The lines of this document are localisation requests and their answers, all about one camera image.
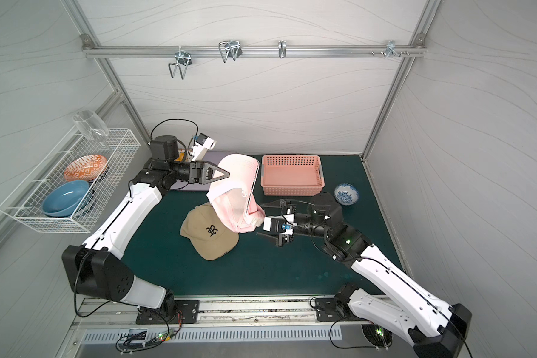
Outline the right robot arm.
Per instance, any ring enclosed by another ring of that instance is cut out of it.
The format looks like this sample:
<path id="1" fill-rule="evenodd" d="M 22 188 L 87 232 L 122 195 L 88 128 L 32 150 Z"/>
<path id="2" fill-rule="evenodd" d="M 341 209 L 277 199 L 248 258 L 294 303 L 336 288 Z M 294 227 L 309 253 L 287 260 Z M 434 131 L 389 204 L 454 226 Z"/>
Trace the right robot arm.
<path id="1" fill-rule="evenodd" d="M 367 320 L 408 342 L 418 357 L 457 357 L 468 345 L 471 311 L 449 304 L 421 287 L 392 263 L 364 234 L 344 219 L 342 206 L 323 192 L 306 202 L 307 212 L 297 211 L 296 199 L 262 204 L 278 210 L 264 219 L 264 237 L 278 247 L 296 236 L 321 239 L 322 251 L 379 288 L 385 299 L 347 283 L 335 295 L 339 319 Z"/>

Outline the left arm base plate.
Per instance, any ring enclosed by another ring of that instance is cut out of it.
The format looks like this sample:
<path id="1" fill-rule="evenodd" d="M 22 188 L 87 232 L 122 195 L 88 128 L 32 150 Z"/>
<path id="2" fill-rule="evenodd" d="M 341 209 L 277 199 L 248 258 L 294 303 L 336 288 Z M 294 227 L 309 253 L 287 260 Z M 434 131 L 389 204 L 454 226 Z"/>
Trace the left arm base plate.
<path id="1" fill-rule="evenodd" d="M 159 309 L 141 307 L 135 323 L 137 325 L 191 325 L 197 322 L 199 300 L 166 301 Z"/>

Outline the beige baseball cap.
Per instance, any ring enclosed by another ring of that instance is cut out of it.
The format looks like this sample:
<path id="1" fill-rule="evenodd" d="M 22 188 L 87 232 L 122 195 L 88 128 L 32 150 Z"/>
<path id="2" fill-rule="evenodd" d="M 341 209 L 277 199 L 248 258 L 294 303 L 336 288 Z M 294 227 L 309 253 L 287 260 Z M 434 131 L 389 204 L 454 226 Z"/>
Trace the beige baseball cap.
<path id="1" fill-rule="evenodd" d="M 208 261 L 225 256 L 239 242 L 239 234 L 220 221 L 211 204 L 189 211 L 180 227 L 180 235 L 189 239 L 197 253 Z"/>

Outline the pink baseball cap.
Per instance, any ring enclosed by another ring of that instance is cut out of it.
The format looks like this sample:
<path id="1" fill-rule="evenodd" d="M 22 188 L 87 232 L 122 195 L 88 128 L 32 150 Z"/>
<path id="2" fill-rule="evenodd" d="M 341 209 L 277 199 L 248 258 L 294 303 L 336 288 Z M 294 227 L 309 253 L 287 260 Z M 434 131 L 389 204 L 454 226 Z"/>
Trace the pink baseball cap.
<path id="1" fill-rule="evenodd" d="M 229 172 L 229 176 L 213 182 L 207 193 L 216 215 L 235 233 L 255 231 L 266 217 L 254 198 L 259 161 L 246 155 L 231 154 L 221 159 L 218 167 Z"/>

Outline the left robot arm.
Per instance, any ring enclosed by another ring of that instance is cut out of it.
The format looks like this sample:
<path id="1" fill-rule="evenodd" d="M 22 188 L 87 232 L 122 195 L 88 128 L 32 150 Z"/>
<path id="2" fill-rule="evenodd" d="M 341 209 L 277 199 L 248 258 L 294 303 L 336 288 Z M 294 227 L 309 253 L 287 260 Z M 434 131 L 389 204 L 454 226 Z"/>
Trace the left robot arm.
<path id="1" fill-rule="evenodd" d="M 204 161 L 215 140 L 199 134 L 191 150 L 178 159 L 178 139 L 159 136 L 150 141 L 152 156 L 130 181 L 128 193 L 107 220 L 80 246 L 62 254 L 74 295 L 168 312 L 175 305 L 172 293 L 137 277 L 122 257 L 147 215 L 177 182 L 206 185 L 229 177 L 229 172 Z"/>

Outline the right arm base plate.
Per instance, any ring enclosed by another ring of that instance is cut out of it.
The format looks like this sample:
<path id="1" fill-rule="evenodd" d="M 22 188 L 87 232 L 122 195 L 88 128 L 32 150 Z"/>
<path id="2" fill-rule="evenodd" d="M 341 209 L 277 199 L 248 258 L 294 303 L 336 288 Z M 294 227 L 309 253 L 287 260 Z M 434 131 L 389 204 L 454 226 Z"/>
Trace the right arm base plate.
<path id="1" fill-rule="evenodd" d="M 316 311 L 318 322 L 354 320 L 354 315 L 348 305 L 336 298 L 311 298 L 310 307 Z"/>

